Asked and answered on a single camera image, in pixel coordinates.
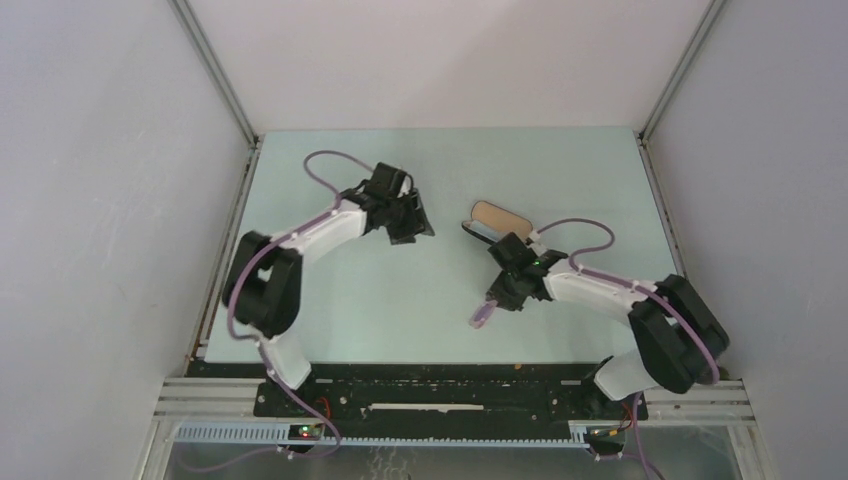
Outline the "pink transparent sunglasses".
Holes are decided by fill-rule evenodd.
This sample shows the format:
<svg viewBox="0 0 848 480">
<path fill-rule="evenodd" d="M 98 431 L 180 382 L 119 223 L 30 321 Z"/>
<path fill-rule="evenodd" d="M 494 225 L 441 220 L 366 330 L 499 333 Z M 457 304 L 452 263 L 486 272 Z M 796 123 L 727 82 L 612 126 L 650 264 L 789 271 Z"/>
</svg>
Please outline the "pink transparent sunglasses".
<svg viewBox="0 0 848 480">
<path fill-rule="evenodd" d="M 469 325 L 474 329 L 482 328 L 498 307 L 496 300 L 484 301 L 469 319 Z"/>
</svg>

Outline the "black glasses case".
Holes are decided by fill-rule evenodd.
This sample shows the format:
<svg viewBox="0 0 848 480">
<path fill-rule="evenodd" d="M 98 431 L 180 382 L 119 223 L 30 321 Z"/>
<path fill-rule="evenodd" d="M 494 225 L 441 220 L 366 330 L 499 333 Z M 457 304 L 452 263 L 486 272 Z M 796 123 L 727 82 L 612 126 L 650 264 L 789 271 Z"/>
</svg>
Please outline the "black glasses case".
<svg viewBox="0 0 848 480">
<path fill-rule="evenodd" d="M 472 206 L 470 215 L 468 220 L 461 222 L 462 229 L 464 223 L 476 220 L 503 232 L 504 236 L 514 233 L 521 240 L 526 240 L 534 230 L 530 220 L 484 200 L 477 201 Z"/>
</svg>

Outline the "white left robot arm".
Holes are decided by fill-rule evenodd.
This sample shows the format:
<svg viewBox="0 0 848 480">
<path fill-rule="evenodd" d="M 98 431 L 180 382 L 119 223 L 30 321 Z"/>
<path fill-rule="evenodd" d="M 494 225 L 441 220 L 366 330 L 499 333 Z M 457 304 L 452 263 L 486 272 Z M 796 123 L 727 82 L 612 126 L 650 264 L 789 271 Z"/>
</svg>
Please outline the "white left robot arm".
<svg viewBox="0 0 848 480">
<path fill-rule="evenodd" d="M 312 367 L 292 331 L 306 266 L 373 231 L 385 231 L 393 245 L 434 233 L 413 177 L 397 167 L 378 163 L 370 177 L 332 194 L 332 204 L 300 226 L 244 234 L 221 295 L 228 333 L 256 346 L 269 376 L 282 384 L 278 404 L 297 417 L 316 403 L 315 388 L 305 382 Z"/>
</svg>

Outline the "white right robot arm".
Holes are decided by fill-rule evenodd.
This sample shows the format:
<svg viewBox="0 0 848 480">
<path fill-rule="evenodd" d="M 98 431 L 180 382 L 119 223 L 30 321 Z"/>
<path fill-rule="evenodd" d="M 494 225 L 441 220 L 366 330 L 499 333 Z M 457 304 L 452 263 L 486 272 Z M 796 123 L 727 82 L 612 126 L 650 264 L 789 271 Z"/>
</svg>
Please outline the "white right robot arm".
<svg viewBox="0 0 848 480">
<path fill-rule="evenodd" d="M 581 265 L 575 255 L 547 249 L 514 233 L 488 249 L 500 272 L 475 314 L 483 323 L 500 308 L 520 311 L 527 300 L 588 306 L 630 328 L 633 350 L 602 361 L 581 392 L 585 411 L 606 418 L 622 399 L 661 387 L 684 394 L 720 378 L 729 336 L 688 279 L 628 280 Z"/>
</svg>

